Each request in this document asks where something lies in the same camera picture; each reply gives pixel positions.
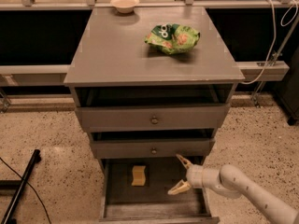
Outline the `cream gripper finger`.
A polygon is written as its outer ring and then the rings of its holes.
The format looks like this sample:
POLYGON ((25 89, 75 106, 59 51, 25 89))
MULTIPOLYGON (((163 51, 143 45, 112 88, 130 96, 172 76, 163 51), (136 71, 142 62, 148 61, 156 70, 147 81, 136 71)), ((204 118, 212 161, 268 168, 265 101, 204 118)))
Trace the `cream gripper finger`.
POLYGON ((188 181, 181 179, 173 188, 171 188, 167 194, 168 195, 178 195, 180 193, 186 192, 191 188, 188 181))
POLYGON ((184 158, 182 155, 177 154, 176 157, 178 158, 178 160, 181 162, 181 164, 184 166, 186 170, 192 167, 192 163, 188 159, 184 158))

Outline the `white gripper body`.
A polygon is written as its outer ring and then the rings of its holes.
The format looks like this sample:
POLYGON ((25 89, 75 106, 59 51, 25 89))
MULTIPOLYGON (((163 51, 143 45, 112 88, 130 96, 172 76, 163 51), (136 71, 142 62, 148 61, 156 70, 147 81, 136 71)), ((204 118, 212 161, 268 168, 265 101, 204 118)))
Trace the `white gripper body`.
POLYGON ((186 178, 192 188, 201 189, 203 187, 203 171, 204 168, 197 164, 188 168, 186 178))

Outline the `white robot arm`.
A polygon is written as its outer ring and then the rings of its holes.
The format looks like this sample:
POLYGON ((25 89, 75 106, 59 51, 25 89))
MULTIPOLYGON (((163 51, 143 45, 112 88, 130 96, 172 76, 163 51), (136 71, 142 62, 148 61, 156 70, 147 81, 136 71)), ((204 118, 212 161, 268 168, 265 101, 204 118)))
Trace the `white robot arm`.
POLYGON ((245 196, 272 224, 299 224, 299 212, 249 179, 240 169, 225 164, 220 169, 193 164, 177 154, 186 169, 186 179, 181 179, 168 191, 177 195, 189 189, 210 189, 215 193, 236 199, 245 196))

